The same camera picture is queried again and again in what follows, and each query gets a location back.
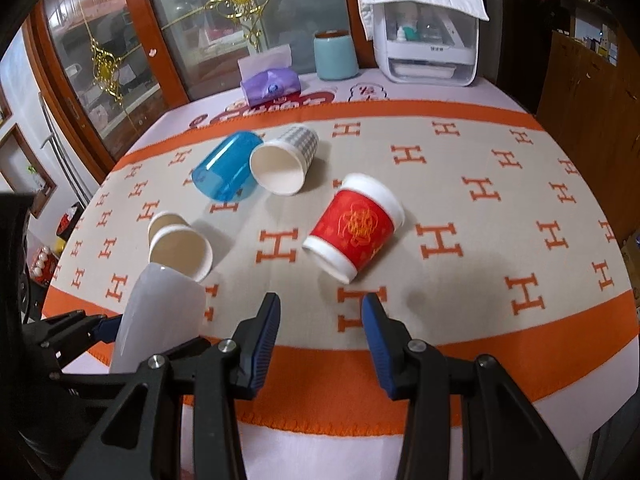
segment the red paper cup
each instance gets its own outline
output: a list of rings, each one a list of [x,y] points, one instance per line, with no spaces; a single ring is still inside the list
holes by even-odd
[[[346,285],[403,223],[402,205],[386,186],[351,173],[302,247],[322,270]]]

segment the paper cup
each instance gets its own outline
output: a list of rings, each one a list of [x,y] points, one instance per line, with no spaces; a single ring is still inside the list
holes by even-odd
[[[162,227],[174,224],[189,225],[184,218],[176,213],[171,213],[170,211],[160,211],[156,213],[149,222],[149,226],[146,228],[149,245],[151,245],[151,240]]]
[[[300,191],[318,149],[318,134],[304,124],[292,124],[274,140],[257,146],[250,159],[251,173],[264,189],[290,196]]]
[[[171,267],[201,282],[211,272],[213,250],[209,241],[190,226],[167,225],[158,229],[149,244],[149,263]]]
[[[347,285],[403,223],[402,204],[386,186],[351,173],[302,247],[322,270]]]

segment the orange border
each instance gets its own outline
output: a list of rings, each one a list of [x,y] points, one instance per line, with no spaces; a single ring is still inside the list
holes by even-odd
[[[114,313],[49,287],[46,316],[83,309]],[[452,357],[498,358],[530,400],[574,383],[608,361],[638,335],[631,290],[573,316],[500,336],[439,346]],[[113,345],[95,346],[105,364]],[[276,346],[257,399],[236,403],[238,419],[276,430],[337,436],[402,434],[405,402],[391,402],[378,386],[368,351]],[[452,401],[452,421],[460,406]]]
[[[544,131],[544,128],[526,112],[515,112],[503,108],[472,105],[464,103],[451,103],[445,101],[358,101],[353,103],[324,103],[313,106],[302,106],[280,110],[276,112],[264,112],[245,117],[236,117],[226,121],[194,128],[168,139],[157,142],[146,148],[141,148],[129,155],[123,156],[112,171],[121,170],[128,164],[135,164],[162,155],[163,153],[178,150],[190,144],[197,144],[205,140],[228,136],[239,130],[258,130],[271,128],[287,123],[299,123],[303,121],[327,121],[356,117],[399,117],[420,116],[447,119],[463,119],[479,121],[481,123],[497,123],[517,128]]]

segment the glass panel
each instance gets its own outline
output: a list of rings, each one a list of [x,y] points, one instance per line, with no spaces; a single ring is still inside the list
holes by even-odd
[[[78,101],[118,160],[168,108],[125,0],[44,0],[49,31]]]
[[[296,72],[314,72],[313,34],[349,28],[346,0],[151,2],[192,100],[236,88],[238,59],[284,43]]]

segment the cup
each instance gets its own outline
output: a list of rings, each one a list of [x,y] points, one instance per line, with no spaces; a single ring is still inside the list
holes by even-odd
[[[404,223],[404,209],[376,179],[348,174],[302,244],[311,259],[345,285]]]
[[[148,264],[131,291],[109,372],[133,373],[151,355],[197,337],[205,306],[203,286],[169,267]]]
[[[316,73],[324,81],[340,81],[358,75],[358,59],[348,30],[316,32]]]
[[[304,124],[292,124],[277,139],[254,149],[250,167],[254,179],[276,195],[300,191],[318,149],[318,134]]]
[[[213,250],[209,241],[190,225],[165,225],[151,238],[149,263],[170,267],[201,282],[211,272]]]
[[[176,213],[171,213],[170,211],[160,211],[156,213],[149,222],[149,226],[146,228],[146,236],[149,240],[149,245],[151,245],[151,240],[162,227],[174,224],[189,225],[184,218]]]
[[[237,200],[242,188],[250,189],[255,180],[249,168],[249,157],[262,139],[253,132],[236,132],[228,136],[191,172],[196,188],[212,200]]]

